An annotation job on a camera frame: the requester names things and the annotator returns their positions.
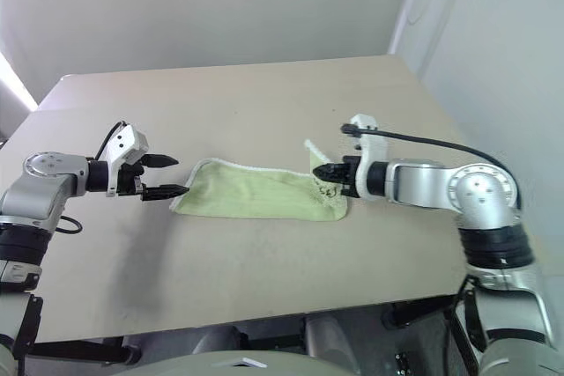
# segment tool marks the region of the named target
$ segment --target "beige tabletop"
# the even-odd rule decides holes
[[[37,151],[92,156],[124,119],[150,152],[181,164],[151,184],[184,183],[200,159],[308,171],[310,138],[331,159],[354,154],[339,126],[459,141],[455,125],[395,56],[64,77],[0,151],[0,192]],[[390,142],[391,158],[462,165],[476,158]],[[70,199],[84,225],[56,234],[43,261],[38,341],[199,327],[448,294],[464,275],[452,216],[351,200],[338,222],[173,214],[169,201],[103,193]]]

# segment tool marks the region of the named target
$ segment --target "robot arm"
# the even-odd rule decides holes
[[[143,134],[125,122],[116,124],[100,148],[99,155],[106,150],[104,160],[98,160],[99,155],[93,159],[51,151],[34,154],[0,198],[0,375],[11,374],[14,360],[33,346],[42,300],[29,291],[39,282],[53,233],[82,229],[74,219],[62,216],[69,198],[101,191],[107,196],[140,195],[146,201],[188,191],[178,185],[148,188],[141,182],[144,166],[178,163],[168,156],[146,154],[148,149]],[[78,228],[58,228],[59,220]]]
[[[473,285],[464,296],[466,328],[472,344],[485,352],[481,374],[561,371],[543,278],[521,224],[511,174],[489,163],[450,169],[429,160],[367,164],[370,144],[363,138],[381,131],[359,116],[342,131],[355,138],[362,156],[319,166],[315,176],[342,183],[343,195],[369,201],[385,196],[392,203],[455,212]]]

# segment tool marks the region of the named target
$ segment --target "green towel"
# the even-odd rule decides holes
[[[310,171],[329,160],[307,140]],[[339,220],[346,214],[340,184],[312,173],[241,166],[222,159],[201,160],[170,206],[176,213],[208,217]]]

